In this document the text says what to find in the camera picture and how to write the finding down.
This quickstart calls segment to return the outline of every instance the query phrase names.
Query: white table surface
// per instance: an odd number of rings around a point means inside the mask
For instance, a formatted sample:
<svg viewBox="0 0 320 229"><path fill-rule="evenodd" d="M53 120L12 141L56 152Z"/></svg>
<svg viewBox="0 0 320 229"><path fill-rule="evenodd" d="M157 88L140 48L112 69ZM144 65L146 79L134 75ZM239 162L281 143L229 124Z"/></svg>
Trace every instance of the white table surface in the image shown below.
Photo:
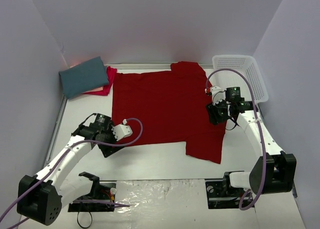
<svg viewBox="0 0 320 229"><path fill-rule="evenodd" d="M165 70L119 70L121 73L156 71ZM205 69L207 76L212 71L212 69ZM110 95L106 97L81 95L67 102L52 158L67 144L71 132L88 115L101 113L111 116L112 94L111 89ZM226 132L223 139L221 164L187 156L185 147L185 142L132 146L104 158L96 146L78 163L68 177L77 177L79 173L85 171L99 176L102 181L117 181L116 200L129 203L131 207L118 209L115 212L93 213L93 224L90 228L305 228L290 192L262 195L255 208L247 211L208 209L203 179L222 178L224 172L228 171L250 171L256 163L257 158L253 148L241 129L236 128ZM49 228L80 228L76 218L77 214L68 213L65 207ZM85 225L89 217L83 214L81 219ZM29 220L19 228L47 227Z"/></svg>

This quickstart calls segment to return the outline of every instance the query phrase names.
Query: red cloth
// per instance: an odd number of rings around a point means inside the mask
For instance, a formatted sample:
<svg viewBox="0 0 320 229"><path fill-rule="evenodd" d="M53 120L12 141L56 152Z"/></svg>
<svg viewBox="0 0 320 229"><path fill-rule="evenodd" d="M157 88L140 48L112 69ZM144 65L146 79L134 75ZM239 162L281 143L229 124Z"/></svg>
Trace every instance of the red cloth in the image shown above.
<svg viewBox="0 0 320 229"><path fill-rule="evenodd" d="M186 154L195 158L221 162L226 124L209 122L205 94L206 73L195 62L178 62L171 71L115 75L112 120L138 118L143 124L141 138L133 144L186 142ZM132 141L139 133L135 121L128 123L133 135L121 140Z"/></svg>
<svg viewBox="0 0 320 229"><path fill-rule="evenodd" d="M107 96L110 92L112 84L114 83L114 80L117 74L117 69L108 66L106 69L106 74L108 75L109 85L103 86L103 90L94 91L94 92L85 92L83 94Z"/></svg>

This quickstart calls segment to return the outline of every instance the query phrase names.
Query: folded gray towel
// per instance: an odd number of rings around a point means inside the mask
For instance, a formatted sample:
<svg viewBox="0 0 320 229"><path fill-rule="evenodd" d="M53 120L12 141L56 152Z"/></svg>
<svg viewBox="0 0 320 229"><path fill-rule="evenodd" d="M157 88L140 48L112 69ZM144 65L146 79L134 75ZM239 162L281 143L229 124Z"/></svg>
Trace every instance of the folded gray towel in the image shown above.
<svg viewBox="0 0 320 229"><path fill-rule="evenodd" d="M109 85L108 76L100 56L67 70L59 71L63 93L67 99L81 93Z"/></svg>

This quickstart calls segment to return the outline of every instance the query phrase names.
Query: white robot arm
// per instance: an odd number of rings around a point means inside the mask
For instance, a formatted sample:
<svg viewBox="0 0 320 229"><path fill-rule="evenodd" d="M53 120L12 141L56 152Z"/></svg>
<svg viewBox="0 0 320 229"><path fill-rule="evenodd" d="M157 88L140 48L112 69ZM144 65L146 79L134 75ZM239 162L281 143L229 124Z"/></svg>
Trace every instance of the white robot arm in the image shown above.
<svg viewBox="0 0 320 229"><path fill-rule="evenodd" d="M233 119L247 135L258 160L252 171L230 171L224 175L225 192L232 188L252 190L257 194L262 179L263 148L257 121L262 129L266 151L266 175L263 194L289 192L293 187L296 169L296 158L293 154L286 154L270 135L261 115L257 112L256 119L252 101L245 101L241 97L239 87L222 90L218 86L210 88L212 103L206 106L210 122L214 125Z"/></svg>
<svg viewBox="0 0 320 229"><path fill-rule="evenodd" d="M71 134L69 142L50 164L35 176L25 175L21 179L19 197L34 184L39 183L39 186L17 203L19 214L48 226L57 219L62 208L84 195L94 194L101 189L99 178L95 175L83 172L75 178L68 179L67 176L94 148L96 143L93 142L104 143L99 144L99 148L104 157L108 157L123 148L110 145L131 136L133 132L130 126L125 125L126 121L114 125L110 117L102 114L97 114L94 123L90 123L89 126L84 125L85 121Z"/></svg>

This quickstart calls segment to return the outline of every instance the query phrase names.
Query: white basket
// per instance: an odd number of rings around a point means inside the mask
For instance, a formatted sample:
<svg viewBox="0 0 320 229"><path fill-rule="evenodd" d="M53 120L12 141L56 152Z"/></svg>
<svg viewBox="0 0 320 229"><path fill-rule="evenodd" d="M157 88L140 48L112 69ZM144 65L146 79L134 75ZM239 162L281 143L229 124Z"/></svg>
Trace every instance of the white basket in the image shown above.
<svg viewBox="0 0 320 229"><path fill-rule="evenodd" d="M268 101L269 96L256 60L249 55L215 55L212 58L213 70L230 68L239 71L247 78L256 103ZM250 91L245 81L232 71L220 71L214 74L217 86L222 89L241 87L241 96L251 100Z"/></svg>

